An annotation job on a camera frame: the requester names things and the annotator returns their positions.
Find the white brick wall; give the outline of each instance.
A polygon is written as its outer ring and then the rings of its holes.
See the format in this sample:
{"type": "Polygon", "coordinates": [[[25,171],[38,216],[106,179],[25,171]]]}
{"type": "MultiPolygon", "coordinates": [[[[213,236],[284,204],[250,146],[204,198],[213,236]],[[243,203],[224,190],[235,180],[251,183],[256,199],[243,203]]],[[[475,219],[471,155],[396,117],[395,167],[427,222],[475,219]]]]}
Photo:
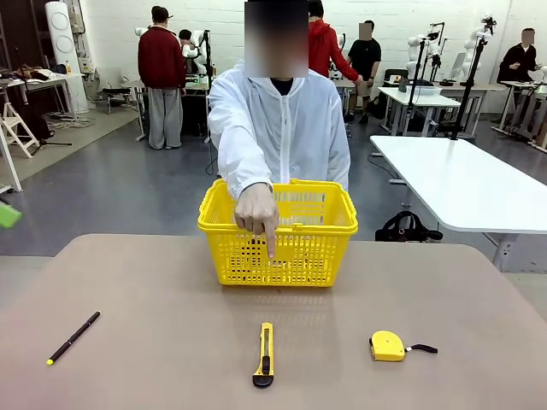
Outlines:
{"type": "MultiPolygon", "coordinates": [[[[122,67],[137,78],[137,26],[150,24],[150,9],[156,4],[174,15],[170,28],[210,29],[212,55],[219,72],[232,67],[244,55],[244,0],[81,0],[88,27],[93,60],[98,67],[122,67]]],[[[386,68],[403,68],[408,62],[408,37],[425,33],[432,22],[446,22],[447,43],[441,73],[447,73],[456,55],[463,52],[469,33],[479,26],[484,12],[497,20],[497,35],[487,45],[481,59],[478,81],[497,75],[497,66],[507,48],[518,42],[521,28],[535,26],[539,60],[547,64],[547,30],[541,32],[547,3],[539,0],[324,0],[325,21],[338,34],[345,32],[345,51],[358,34],[358,25],[374,20],[374,36],[383,49],[380,74],[386,68]]],[[[503,101],[503,96],[493,98],[503,101]]],[[[495,102],[487,104],[496,107],[495,102]]]]}

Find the dark red jacket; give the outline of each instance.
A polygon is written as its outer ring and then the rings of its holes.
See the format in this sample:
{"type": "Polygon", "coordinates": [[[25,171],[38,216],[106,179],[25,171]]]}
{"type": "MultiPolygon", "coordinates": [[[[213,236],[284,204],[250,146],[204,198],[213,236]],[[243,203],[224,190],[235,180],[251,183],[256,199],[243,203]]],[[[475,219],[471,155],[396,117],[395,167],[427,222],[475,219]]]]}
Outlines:
{"type": "Polygon", "coordinates": [[[345,78],[355,81],[359,74],[345,60],[338,47],[336,32],[323,20],[309,23],[308,30],[309,68],[328,77],[328,68],[332,61],[345,78]]]}
{"type": "Polygon", "coordinates": [[[185,59],[179,40],[169,30],[153,26],[138,42],[138,73],[150,88],[184,88],[185,59]]]}

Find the black jacket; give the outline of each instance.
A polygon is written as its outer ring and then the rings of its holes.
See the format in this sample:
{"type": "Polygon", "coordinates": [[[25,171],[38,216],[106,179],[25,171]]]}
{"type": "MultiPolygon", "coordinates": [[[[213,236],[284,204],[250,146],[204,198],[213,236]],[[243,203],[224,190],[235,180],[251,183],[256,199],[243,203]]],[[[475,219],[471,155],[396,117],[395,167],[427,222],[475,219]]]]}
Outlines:
{"type": "Polygon", "coordinates": [[[511,47],[505,58],[503,58],[502,64],[499,66],[499,75],[497,76],[497,82],[501,81],[532,81],[532,78],[528,74],[529,71],[536,71],[536,49],[533,45],[527,51],[524,51],[522,45],[517,44],[515,47],[511,47]],[[521,64],[516,70],[509,68],[510,65],[519,62],[521,64]]]}

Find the hand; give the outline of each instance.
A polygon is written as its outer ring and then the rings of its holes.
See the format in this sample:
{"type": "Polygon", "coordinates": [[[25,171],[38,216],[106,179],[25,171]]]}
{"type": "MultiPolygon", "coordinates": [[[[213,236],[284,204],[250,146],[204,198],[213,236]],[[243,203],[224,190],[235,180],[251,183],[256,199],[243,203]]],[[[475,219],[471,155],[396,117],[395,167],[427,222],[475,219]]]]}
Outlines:
{"type": "Polygon", "coordinates": [[[274,258],[279,210],[270,187],[267,184],[253,184],[245,189],[239,196],[234,215],[239,228],[255,235],[266,233],[268,256],[274,258]]]}
{"type": "Polygon", "coordinates": [[[359,75],[359,77],[357,77],[357,79],[353,82],[353,84],[355,85],[361,85],[363,83],[363,79],[362,79],[362,75],[359,75]]]}

